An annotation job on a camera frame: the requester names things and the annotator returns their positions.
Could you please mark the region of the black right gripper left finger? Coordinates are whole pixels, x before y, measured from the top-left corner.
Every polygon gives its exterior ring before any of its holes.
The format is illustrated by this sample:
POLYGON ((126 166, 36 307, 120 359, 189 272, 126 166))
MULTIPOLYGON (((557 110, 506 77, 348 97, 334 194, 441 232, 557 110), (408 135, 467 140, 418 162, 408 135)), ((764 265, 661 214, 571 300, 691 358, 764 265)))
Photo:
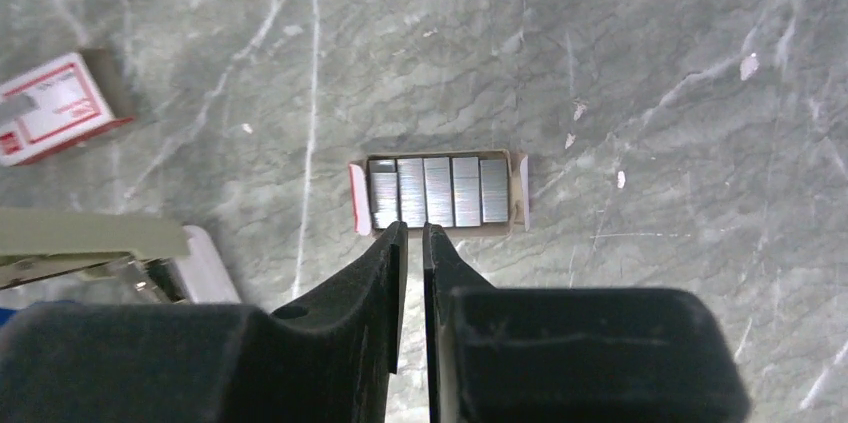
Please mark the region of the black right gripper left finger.
POLYGON ((381 422, 408 230, 292 302, 45 303, 1 330, 5 422, 381 422))

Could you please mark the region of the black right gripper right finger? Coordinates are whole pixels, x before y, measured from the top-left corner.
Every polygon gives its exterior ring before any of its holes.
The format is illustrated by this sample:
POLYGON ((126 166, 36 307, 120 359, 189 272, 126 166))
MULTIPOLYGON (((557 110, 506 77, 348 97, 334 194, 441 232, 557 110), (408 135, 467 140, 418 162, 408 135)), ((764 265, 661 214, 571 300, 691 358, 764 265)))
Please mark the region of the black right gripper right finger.
POLYGON ((720 326, 673 288, 499 288, 424 228, 434 422, 743 422, 720 326))

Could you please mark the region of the staple box tray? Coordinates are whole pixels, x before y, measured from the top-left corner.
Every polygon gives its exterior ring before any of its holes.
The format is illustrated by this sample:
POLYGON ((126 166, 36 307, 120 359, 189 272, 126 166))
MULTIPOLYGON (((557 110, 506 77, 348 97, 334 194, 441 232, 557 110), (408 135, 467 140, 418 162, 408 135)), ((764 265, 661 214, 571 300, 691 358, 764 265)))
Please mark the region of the staple box tray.
POLYGON ((348 164, 354 231, 377 237, 396 222, 453 237, 530 228, 529 156, 506 149, 372 154, 348 164))

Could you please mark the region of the beige olive stapler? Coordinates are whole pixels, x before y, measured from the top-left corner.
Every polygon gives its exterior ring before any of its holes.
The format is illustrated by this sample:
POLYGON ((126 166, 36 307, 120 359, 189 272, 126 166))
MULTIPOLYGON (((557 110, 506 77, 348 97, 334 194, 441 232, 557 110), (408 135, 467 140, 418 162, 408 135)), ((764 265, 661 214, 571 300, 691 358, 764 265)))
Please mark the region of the beige olive stapler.
POLYGON ((1 312, 47 301, 238 303, 210 235, 145 215, 1 211, 1 312))

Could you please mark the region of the red staple box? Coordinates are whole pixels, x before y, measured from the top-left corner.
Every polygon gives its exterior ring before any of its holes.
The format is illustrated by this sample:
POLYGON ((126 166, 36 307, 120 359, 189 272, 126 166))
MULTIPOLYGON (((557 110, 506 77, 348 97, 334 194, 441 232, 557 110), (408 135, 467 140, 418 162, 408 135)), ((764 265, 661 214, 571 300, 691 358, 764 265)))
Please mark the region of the red staple box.
POLYGON ((1 84, 1 165, 35 163, 135 116, 111 52, 63 54, 1 84))

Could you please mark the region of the blue black stapler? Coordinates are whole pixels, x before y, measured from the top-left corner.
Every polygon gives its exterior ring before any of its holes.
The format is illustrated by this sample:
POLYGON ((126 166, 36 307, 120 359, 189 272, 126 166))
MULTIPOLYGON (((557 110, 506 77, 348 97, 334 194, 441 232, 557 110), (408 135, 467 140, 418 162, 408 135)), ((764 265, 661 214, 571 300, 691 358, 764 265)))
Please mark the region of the blue black stapler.
POLYGON ((0 326, 7 324, 12 318, 19 313, 17 309, 0 308, 0 326))

